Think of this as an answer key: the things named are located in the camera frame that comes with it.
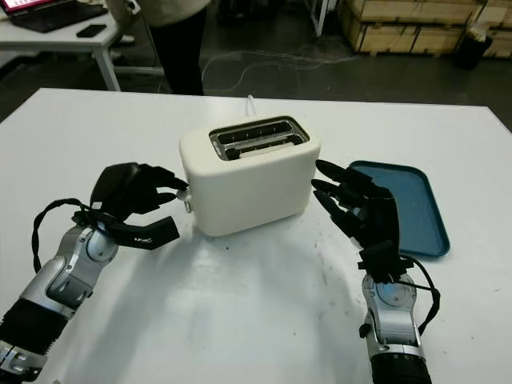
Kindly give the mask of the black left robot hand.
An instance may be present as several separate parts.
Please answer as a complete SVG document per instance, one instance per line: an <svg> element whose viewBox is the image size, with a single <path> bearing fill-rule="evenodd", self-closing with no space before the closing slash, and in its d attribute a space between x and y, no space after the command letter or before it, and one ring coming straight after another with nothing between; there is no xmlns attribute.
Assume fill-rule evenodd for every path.
<svg viewBox="0 0 512 384"><path fill-rule="evenodd" d="M188 184L160 166L128 162L108 166L90 196L90 207L119 221L147 214L176 199Z"/></svg>

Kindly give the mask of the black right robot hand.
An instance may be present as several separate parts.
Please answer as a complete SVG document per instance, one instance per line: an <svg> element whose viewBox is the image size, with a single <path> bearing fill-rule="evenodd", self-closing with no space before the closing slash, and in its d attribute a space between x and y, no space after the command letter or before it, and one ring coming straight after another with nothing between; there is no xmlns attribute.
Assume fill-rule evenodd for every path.
<svg viewBox="0 0 512 384"><path fill-rule="evenodd" d="M399 220L392 193L351 167L321 159L315 165L328 179L312 179L313 194L333 223L364 250L397 254Z"/></svg>

